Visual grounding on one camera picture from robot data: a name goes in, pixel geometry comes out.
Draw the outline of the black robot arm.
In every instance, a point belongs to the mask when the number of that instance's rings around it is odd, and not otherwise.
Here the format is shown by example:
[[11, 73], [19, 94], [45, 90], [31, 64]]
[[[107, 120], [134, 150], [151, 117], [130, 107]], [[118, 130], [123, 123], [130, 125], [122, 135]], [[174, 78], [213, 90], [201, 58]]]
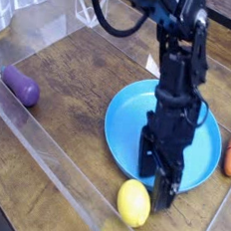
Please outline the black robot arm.
[[184, 149], [203, 125], [198, 86], [207, 72], [206, 0], [128, 0], [157, 24], [160, 81], [156, 108], [140, 133], [139, 174], [154, 178], [151, 209], [168, 208], [184, 169]]

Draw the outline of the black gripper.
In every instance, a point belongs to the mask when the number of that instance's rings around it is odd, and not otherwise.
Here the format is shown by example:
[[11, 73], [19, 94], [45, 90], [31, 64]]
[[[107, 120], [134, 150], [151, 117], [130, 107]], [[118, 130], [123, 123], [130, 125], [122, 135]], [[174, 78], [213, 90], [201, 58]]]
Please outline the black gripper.
[[157, 89], [155, 111], [146, 113], [140, 133], [138, 170], [140, 177], [154, 176], [152, 211], [172, 205], [184, 165], [183, 150], [192, 143], [202, 105], [195, 95], [174, 95]]

